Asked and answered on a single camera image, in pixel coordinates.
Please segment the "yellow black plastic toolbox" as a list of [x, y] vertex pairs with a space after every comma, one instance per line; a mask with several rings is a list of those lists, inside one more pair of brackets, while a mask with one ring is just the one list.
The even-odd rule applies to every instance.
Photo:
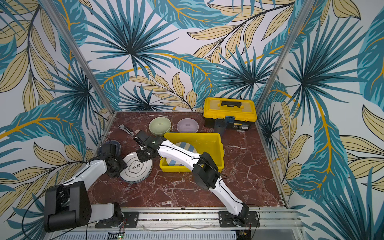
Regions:
[[209, 97], [205, 99], [203, 117], [206, 128], [212, 128], [217, 119], [225, 119], [227, 129], [247, 131], [257, 121], [257, 112], [250, 100]]

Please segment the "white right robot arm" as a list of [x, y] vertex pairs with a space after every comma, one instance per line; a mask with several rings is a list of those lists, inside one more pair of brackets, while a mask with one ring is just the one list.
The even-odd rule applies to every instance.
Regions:
[[209, 153], [193, 153], [185, 150], [165, 137], [150, 137], [144, 131], [133, 136], [140, 146], [136, 151], [140, 162], [152, 160], [156, 157], [170, 158], [192, 171], [195, 183], [202, 189], [212, 192], [227, 208], [229, 218], [239, 227], [247, 225], [249, 207], [238, 199], [224, 183], [219, 168]]

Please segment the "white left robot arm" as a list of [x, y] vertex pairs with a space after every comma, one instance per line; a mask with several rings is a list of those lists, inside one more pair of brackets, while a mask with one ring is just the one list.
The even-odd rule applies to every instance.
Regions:
[[90, 159], [68, 181], [46, 190], [44, 230], [48, 233], [100, 223], [117, 228], [124, 222], [118, 203], [92, 205], [88, 189], [103, 174], [117, 178], [127, 168], [121, 157], [122, 147], [117, 141], [99, 146], [96, 157]]

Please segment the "pale green bowl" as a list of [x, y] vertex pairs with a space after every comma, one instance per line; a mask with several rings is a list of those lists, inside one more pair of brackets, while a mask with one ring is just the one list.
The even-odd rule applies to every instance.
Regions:
[[172, 123], [168, 118], [158, 117], [153, 119], [149, 124], [150, 132], [155, 136], [164, 136], [172, 129]]

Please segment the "yellow plastic bin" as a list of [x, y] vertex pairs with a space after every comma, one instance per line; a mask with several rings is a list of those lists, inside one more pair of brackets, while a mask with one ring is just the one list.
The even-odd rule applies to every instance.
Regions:
[[[218, 171], [224, 169], [224, 147], [217, 133], [166, 133], [165, 138], [173, 144], [193, 153], [209, 153]], [[190, 173], [187, 167], [174, 160], [161, 158], [160, 168], [165, 173]]]

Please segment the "metal wrench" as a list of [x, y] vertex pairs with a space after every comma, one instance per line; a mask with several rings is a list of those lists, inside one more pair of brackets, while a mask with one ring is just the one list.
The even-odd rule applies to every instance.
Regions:
[[130, 128], [127, 128], [125, 125], [119, 125], [118, 128], [122, 131], [124, 131], [125, 133], [127, 133], [128, 135], [134, 137], [135, 136], [135, 133], [133, 130], [131, 130]]

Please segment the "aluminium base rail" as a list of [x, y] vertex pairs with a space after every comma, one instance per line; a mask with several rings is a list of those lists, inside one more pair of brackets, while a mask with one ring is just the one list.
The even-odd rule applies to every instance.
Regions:
[[125, 228], [107, 229], [89, 224], [50, 233], [46, 240], [306, 240], [299, 212], [284, 207], [251, 207], [254, 222], [245, 227], [230, 226], [219, 216], [222, 207], [124, 208], [134, 214]]

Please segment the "dark blue bowl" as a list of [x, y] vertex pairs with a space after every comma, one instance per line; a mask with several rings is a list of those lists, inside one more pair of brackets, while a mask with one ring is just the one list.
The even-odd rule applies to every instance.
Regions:
[[116, 140], [109, 140], [98, 147], [97, 155], [111, 154], [113, 157], [120, 157], [122, 146]]

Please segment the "blue textured plastic cup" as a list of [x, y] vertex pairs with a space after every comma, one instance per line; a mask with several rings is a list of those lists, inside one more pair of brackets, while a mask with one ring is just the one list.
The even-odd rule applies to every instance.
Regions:
[[221, 137], [225, 134], [228, 122], [226, 119], [218, 118], [214, 123], [214, 133], [219, 134]]

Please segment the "lilac bowl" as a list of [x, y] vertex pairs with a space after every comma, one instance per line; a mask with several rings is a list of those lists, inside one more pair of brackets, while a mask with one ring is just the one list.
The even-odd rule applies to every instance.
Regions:
[[184, 118], [177, 123], [177, 130], [179, 133], [197, 133], [199, 124], [194, 119]]

